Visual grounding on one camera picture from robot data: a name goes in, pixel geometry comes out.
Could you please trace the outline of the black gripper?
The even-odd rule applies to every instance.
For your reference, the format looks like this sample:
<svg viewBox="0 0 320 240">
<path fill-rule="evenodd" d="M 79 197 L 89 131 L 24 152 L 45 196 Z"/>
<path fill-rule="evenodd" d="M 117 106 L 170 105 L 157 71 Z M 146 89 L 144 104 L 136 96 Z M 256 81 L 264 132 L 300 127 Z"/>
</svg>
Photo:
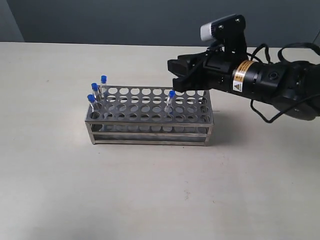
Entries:
<svg viewBox="0 0 320 240">
<path fill-rule="evenodd" d="M 178 78 L 172 80 L 174 91 L 231 90 L 233 71 L 247 59 L 246 54 L 207 51 L 179 55 L 167 61 L 167 69 Z"/>
</svg>

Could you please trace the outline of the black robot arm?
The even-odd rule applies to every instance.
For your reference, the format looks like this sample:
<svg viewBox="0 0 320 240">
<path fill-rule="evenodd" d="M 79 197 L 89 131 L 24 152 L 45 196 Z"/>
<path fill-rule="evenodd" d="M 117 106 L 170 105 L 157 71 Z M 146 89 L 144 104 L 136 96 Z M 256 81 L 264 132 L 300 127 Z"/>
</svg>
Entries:
<svg viewBox="0 0 320 240">
<path fill-rule="evenodd" d="M 308 61 L 261 63 L 218 50 L 179 55 L 167 62 L 177 92 L 218 90 L 261 102 L 281 115 L 312 121 L 320 115 L 320 66 Z"/>
</svg>

